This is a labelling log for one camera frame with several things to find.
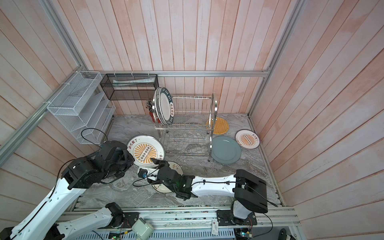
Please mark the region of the cream plate red berry pattern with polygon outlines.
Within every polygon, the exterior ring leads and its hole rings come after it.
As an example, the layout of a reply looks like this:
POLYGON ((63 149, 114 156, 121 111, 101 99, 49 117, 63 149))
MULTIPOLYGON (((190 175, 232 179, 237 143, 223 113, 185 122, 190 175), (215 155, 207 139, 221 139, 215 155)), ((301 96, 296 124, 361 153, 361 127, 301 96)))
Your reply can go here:
MULTIPOLYGON (((169 162, 169 164, 170 164, 170 168, 172 170, 175 170, 180 175, 184 174, 183 169, 179 164, 177 164, 175 162, 169 162)), ((154 190, 156 190, 157 192, 162 193, 162 194, 169 194, 172 192, 164 184, 156 184, 156 185, 152 185, 152 187, 154 188, 154 190)))

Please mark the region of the large orange sunburst plate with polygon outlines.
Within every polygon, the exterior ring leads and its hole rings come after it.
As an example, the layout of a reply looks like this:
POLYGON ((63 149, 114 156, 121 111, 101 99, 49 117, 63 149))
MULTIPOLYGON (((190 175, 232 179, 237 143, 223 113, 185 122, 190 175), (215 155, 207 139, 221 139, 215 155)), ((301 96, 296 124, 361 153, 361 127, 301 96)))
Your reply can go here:
POLYGON ((149 135, 138 135, 127 143, 128 152, 134 157, 134 165, 143 168, 154 168, 152 159, 163 160, 166 151, 159 140, 149 135))

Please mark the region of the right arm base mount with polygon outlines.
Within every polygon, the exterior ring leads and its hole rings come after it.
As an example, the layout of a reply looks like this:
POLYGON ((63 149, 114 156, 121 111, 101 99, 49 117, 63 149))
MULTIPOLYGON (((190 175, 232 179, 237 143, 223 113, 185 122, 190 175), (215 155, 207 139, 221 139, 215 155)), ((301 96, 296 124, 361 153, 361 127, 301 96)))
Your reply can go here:
POLYGON ((216 213, 219 226, 257 225, 257 220, 254 213, 250 213, 245 219, 239 219, 234 217, 231 210, 217 210, 216 213))

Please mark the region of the white plate cloud line pattern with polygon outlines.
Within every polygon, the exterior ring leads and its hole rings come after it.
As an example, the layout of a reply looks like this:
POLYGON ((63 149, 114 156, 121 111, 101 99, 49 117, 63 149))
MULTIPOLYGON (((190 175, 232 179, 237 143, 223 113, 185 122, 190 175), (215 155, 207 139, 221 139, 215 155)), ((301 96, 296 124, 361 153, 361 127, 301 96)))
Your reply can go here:
POLYGON ((153 115, 156 123, 161 123, 159 119, 158 109, 157 109, 157 93, 160 88, 157 88, 154 93, 153 101, 152 101, 152 109, 153 115))

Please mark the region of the stainless steel dish rack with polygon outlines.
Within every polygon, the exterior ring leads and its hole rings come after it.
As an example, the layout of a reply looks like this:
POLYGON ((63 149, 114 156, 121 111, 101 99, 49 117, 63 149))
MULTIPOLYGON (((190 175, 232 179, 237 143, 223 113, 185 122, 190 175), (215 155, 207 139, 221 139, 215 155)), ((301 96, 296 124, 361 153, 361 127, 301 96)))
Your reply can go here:
POLYGON ((173 124, 155 123, 167 155, 204 157, 210 162, 218 101, 214 95, 172 98, 175 108, 173 124))

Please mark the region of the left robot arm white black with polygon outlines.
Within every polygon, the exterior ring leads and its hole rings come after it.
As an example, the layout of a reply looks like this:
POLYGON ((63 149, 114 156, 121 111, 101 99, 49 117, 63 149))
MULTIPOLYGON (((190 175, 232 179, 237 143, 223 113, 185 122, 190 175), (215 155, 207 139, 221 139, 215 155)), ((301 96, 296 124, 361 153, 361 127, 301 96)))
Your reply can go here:
POLYGON ((57 220, 93 184, 104 184, 104 180, 112 176, 119 180, 134 161, 127 145, 106 141, 98 151, 66 162, 48 195, 17 226, 4 228, 1 239, 69 240, 99 228, 120 229, 125 214, 116 203, 106 204, 95 213, 71 222, 58 223, 57 220))

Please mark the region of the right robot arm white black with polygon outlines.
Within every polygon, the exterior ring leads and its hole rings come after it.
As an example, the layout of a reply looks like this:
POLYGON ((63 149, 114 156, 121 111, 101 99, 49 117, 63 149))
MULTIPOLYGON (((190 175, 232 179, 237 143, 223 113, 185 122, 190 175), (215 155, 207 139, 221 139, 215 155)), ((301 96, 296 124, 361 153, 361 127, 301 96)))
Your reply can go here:
POLYGON ((233 175, 204 178, 182 175, 171 168, 170 162, 152 159, 153 167, 138 174, 150 184, 164 185, 176 197, 184 201, 204 196, 226 196, 234 198, 232 216, 246 219, 250 213, 268 213, 267 183, 247 172, 236 170, 233 175))

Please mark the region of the white plate green text rim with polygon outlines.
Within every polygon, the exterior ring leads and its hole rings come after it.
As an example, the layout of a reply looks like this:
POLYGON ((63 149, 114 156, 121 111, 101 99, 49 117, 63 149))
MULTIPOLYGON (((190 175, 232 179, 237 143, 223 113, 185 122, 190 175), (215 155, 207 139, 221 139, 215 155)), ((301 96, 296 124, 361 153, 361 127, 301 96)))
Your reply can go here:
POLYGON ((156 93, 158 116, 164 125, 172 125, 175 116, 174 101, 166 88, 158 88, 156 93))

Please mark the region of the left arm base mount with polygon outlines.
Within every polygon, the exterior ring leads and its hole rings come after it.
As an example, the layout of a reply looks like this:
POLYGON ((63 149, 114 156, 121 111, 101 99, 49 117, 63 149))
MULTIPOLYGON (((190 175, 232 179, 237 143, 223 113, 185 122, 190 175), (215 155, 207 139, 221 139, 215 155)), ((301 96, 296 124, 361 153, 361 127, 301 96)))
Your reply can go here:
POLYGON ((112 228, 131 228, 139 219, 139 212, 123 212, 122 208, 115 202, 106 204, 105 207, 111 212, 112 220, 108 227, 112 228))

